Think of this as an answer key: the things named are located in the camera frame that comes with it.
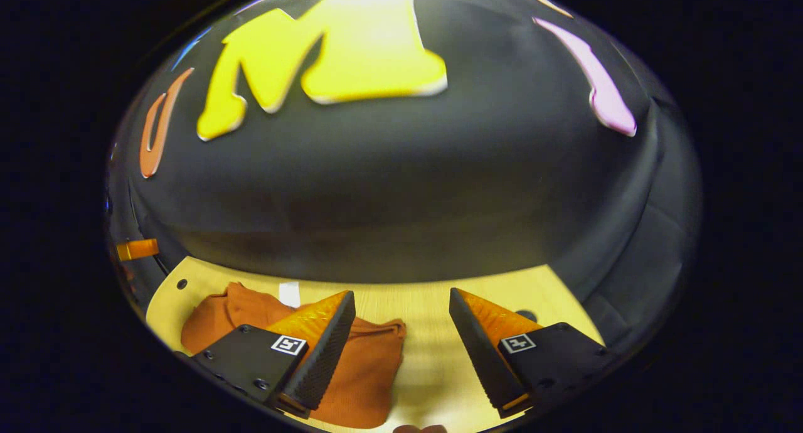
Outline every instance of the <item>orange towel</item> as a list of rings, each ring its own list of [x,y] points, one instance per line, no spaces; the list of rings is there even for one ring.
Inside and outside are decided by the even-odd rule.
[[[232,282],[226,292],[206,297],[195,308],[181,330],[181,343],[200,353],[241,324],[267,328],[293,312],[274,296]],[[332,381],[310,417],[352,428],[384,424],[405,335],[401,319],[373,324],[355,318]]]

